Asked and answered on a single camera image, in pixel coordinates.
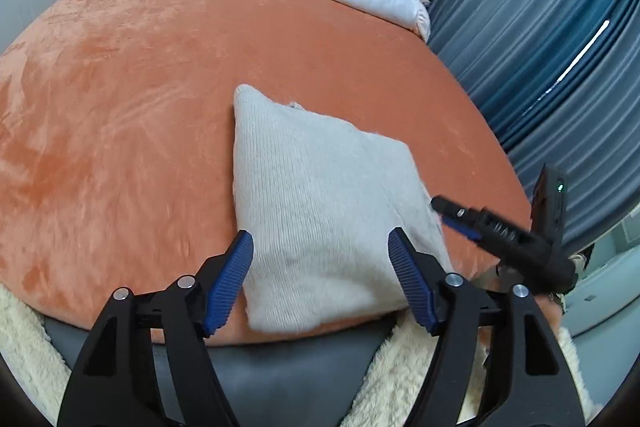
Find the curtain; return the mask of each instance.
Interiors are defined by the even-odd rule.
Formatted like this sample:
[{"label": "curtain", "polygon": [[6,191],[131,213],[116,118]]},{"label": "curtain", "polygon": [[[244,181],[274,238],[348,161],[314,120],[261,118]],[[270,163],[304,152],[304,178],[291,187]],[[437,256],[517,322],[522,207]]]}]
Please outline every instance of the curtain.
[{"label": "curtain", "polygon": [[431,49],[482,112],[527,194],[544,162],[568,172],[567,248],[596,239],[640,195],[639,5],[434,0],[430,9]]}]

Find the pillow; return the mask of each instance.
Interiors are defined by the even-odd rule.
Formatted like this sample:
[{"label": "pillow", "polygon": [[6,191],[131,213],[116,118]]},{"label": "pillow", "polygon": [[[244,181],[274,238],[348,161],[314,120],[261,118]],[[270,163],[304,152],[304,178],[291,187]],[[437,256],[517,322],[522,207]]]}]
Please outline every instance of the pillow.
[{"label": "pillow", "polygon": [[244,282],[254,330],[297,333],[405,308],[386,247],[395,227],[453,271],[404,143],[250,86],[236,89],[234,109],[236,219],[254,236]]},{"label": "pillow", "polygon": [[[60,0],[0,56],[0,282],[89,328],[117,287],[157,291],[225,251],[240,84],[400,140],[432,194],[529,223],[482,116],[403,28],[331,0]],[[460,273],[496,263],[444,233]],[[241,295],[211,341],[274,338]]]}]

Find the gray curtain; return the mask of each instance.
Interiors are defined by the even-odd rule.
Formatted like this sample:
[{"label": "gray curtain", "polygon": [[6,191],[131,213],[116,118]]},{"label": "gray curtain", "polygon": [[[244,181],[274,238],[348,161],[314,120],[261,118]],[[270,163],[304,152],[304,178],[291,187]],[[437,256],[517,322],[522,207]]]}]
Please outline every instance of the gray curtain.
[{"label": "gray curtain", "polygon": [[[640,197],[640,0],[434,0],[431,49],[469,94],[531,196],[568,172],[565,248]],[[570,74],[563,72],[602,27]]]}]

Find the ribbed knit fabric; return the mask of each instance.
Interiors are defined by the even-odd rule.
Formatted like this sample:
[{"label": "ribbed knit fabric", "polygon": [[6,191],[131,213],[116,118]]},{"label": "ribbed knit fabric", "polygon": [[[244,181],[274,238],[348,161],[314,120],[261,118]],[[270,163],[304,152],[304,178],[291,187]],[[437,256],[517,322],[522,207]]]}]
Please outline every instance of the ribbed knit fabric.
[{"label": "ribbed knit fabric", "polygon": [[404,308],[386,250],[394,227],[452,271],[404,143],[250,86],[238,87],[234,109],[236,218],[255,245],[244,282],[252,328],[306,331]]}]

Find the silver bolt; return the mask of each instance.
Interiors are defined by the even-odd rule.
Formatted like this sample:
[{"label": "silver bolt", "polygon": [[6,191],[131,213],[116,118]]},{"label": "silver bolt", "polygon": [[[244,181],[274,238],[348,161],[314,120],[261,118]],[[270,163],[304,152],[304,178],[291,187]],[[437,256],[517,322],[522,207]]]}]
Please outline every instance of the silver bolt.
[{"label": "silver bolt", "polygon": [[129,290],[126,288],[118,288],[113,292],[113,298],[116,299],[116,301],[124,301],[127,297],[129,297]]},{"label": "silver bolt", "polygon": [[458,286],[462,286],[462,283],[464,282],[464,279],[462,279],[462,276],[458,275],[457,273],[447,274],[444,280],[449,286],[453,286],[454,288],[457,288]]},{"label": "silver bolt", "polygon": [[524,284],[516,284],[513,287],[512,291],[516,297],[520,297],[520,298],[523,298],[529,295],[529,288],[527,288]]},{"label": "silver bolt", "polygon": [[183,275],[178,279],[178,286],[180,286],[180,288],[191,288],[195,283],[196,280],[193,275]]}]

